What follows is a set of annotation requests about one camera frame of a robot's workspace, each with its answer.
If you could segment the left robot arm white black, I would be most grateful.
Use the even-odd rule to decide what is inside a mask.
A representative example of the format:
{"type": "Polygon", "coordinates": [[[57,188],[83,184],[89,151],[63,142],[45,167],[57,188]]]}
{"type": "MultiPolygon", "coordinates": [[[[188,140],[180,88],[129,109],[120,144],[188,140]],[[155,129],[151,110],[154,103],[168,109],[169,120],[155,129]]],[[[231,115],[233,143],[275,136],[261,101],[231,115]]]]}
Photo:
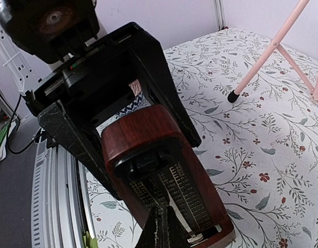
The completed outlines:
{"type": "Polygon", "coordinates": [[[132,82],[140,83],[150,103],[170,111],[192,147],[201,144],[153,36],[131,22],[86,46],[99,30],[94,13],[71,7],[51,13],[53,25],[67,20],[53,33],[31,24],[39,21],[33,13],[1,13],[0,57],[40,126],[113,196],[96,127],[134,101],[132,82]]]}

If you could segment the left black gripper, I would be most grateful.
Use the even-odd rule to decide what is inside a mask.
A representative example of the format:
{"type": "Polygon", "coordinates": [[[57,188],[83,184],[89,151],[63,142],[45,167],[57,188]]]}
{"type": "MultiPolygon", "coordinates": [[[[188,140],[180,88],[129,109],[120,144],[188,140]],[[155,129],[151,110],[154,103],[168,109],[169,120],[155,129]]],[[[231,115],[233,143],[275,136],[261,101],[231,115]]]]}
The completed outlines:
{"type": "Polygon", "coordinates": [[[151,104],[163,105],[192,147],[201,138],[173,82],[160,42],[131,22],[90,46],[84,26],[70,28],[35,48],[45,62],[73,56],[50,73],[25,102],[39,125],[80,161],[117,200],[121,200],[105,168],[96,126],[131,104],[131,84],[138,81],[151,104]]]}

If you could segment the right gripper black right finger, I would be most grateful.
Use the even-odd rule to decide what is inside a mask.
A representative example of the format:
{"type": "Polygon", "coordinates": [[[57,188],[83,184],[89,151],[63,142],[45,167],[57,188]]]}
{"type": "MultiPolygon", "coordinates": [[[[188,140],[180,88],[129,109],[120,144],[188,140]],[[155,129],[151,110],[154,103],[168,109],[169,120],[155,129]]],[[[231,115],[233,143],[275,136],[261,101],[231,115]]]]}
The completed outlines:
{"type": "Polygon", "coordinates": [[[162,213],[162,247],[190,247],[183,230],[174,209],[171,206],[165,207],[162,213]]]}

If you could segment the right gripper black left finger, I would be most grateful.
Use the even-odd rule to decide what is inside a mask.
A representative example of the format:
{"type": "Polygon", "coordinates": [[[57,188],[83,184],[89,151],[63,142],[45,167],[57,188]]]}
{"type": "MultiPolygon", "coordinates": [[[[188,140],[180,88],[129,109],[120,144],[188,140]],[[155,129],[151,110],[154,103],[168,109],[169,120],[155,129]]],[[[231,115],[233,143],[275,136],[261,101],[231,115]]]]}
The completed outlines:
{"type": "Polygon", "coordinates": [[[150,210],[135,248],[162,248],[163,219],[156,207],[150,210]]]}

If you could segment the brown wooden metronome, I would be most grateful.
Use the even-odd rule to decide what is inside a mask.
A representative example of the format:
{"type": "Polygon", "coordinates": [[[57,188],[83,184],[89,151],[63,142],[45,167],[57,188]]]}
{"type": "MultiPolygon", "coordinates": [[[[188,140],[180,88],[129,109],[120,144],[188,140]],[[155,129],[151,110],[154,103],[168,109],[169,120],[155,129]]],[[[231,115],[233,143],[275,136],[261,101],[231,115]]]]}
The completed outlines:
{"type": "Polygon", "coordinates": [[[135,111],[102,131],[106,170],[139,226],[171,206],[190,247],[227,247],[234,226],[211,179],[162,105],[135,111]]]}

